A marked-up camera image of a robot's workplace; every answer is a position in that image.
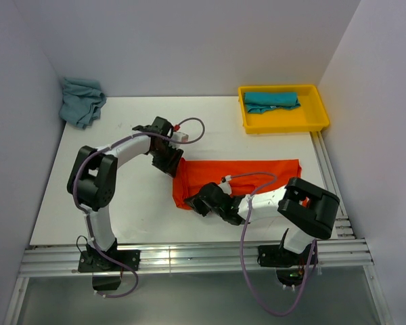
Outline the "orange t shirt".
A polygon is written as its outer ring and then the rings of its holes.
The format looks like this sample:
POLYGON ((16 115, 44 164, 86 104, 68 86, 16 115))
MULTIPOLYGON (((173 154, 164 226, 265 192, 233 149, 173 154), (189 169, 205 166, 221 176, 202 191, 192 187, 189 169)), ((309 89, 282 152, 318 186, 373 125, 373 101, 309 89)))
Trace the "orange t shirt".
POLYGON ((189 210, 185 199, 194 196, 200 188, 210 182, 220 183, 225 176, 236 176, 230 181, 234 196, 253 192, 257 187, 274 183, 259 190, 258 193, 284 187, 290 178, 300 177, 302 167, 294 160, 185 160, 182 159, 173 178, 172 197, 179 209, 189 210))

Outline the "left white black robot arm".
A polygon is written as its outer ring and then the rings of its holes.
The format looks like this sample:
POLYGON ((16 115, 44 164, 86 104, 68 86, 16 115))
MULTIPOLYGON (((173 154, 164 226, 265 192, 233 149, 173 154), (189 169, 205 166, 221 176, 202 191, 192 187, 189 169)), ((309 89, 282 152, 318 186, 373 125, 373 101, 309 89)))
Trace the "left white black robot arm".
POLYGON ((117 238, 112 231, 109 204, 116 190, 118 169, 140 155, 151 155, 152 165, 174 177, 183 155, 181 144, 188 135, 166 119, 138 125, 130 135, 101 147, 83 146, 78 151, 67 183, 75 206, 85 215, 87 252, 85 263, 111 270, 124 263, 118 258, 117 238))

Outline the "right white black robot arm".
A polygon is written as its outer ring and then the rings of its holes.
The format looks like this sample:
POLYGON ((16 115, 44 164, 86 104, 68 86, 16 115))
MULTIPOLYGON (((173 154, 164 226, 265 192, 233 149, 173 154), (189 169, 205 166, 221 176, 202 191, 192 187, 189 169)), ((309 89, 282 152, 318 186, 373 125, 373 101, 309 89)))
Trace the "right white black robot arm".
POLYGON ((317 253, 311 244, 331 237, 339 197, 300 177, 292 177, 286 185, 268 192, 260 192, 265 188, 262 185, 250 194, 234 195, 230 182, 247 175, 252 174, 228 175, 220 183, 210 182, 184 202, 203 217, 214 213, 236 226, 247 227, 260 219, 284 217, 294 228, 287 229, 274 248, 258 251, 259 264, 292 267, 305 262, 309 253, 311 261, 316 262, 317 253))

